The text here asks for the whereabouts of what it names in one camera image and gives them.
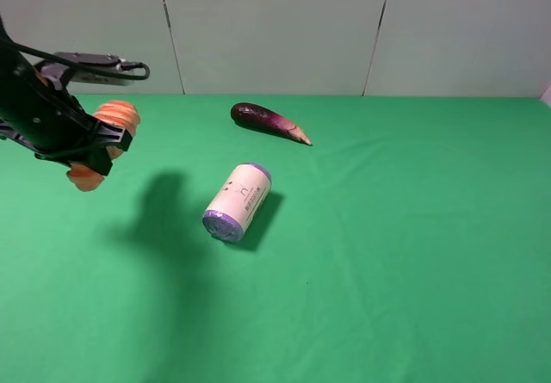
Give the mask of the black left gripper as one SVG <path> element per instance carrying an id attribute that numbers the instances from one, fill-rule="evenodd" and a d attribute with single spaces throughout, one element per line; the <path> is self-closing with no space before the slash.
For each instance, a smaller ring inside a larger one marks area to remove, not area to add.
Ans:
<path id="1" fill-rule="evenodd" d="M 87 114 L 66 88 L 42 76 L 24 56 L 32 50 L 1 44 L 1 136 L 34 152 L 39 160 L 80 164 L 108 176 L 109 151 L 128 151 L 126 128 Z"/>

